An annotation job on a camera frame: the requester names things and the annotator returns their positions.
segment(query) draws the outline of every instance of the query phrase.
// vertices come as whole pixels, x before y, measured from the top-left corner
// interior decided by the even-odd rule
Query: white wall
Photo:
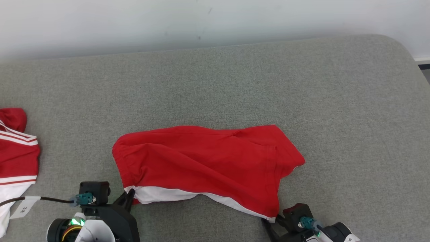
[[[0,0],[0,59],[360,33],[430,59],[430,0]]]

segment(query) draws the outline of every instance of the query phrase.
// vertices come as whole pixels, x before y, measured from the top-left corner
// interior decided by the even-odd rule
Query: red fabric
[[[241,130],[196,126],[129,133],[113,146],[123,186],[159,186],[233,198],[268,217],[280,179],[304,158],[275,125]]]
[[[0,120],[13,130],[24,132],[27,125],[27,116],[20,108],[0,109]]]
[[[0,109],[0,178],[36,176],[39,172],[40,148],[36,137],[15,130],[24,131],[26,123],[22,109]],[[3,179],[0,185],[29,181]]]

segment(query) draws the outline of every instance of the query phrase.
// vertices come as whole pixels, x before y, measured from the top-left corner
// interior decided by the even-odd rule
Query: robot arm
[[[262,219],[271,242],[357,242],[360,241],[343,223],[331,226],[315,220],[307,204],[297,203],[284,209],[283,215],[276,217],[276,223],[286,228],[287,234],[279,236],[271,224]]]
[[[47,242],[140,242],[136,219],[130,214],[134,190],[108,203],[108,182],[82,182],[79,194],[91,194],[91,203],[72,219],[56,219],[49,226]]]

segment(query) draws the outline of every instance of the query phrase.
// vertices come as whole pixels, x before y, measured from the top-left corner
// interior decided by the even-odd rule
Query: yellow wire
[[[66,235],[67,235],[70,231],[72,231],[72,230],[77,230],[77,229],[82,229],[82,226],[76,226],[76,227],[73,227],[73,228],[71,228],[71,229],[67,230],[67,231],[64,233],[63,238],[61,239],[61,242],[64,242],[64,238],[66,238]]]

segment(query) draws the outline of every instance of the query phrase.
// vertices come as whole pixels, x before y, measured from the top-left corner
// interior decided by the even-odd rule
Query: red shorts
[[[304,158],[275,125],[241,130],[196,126],[129,133],[112,149],[126,191],[143,204],[206,195],[271,222],[280,179]]]

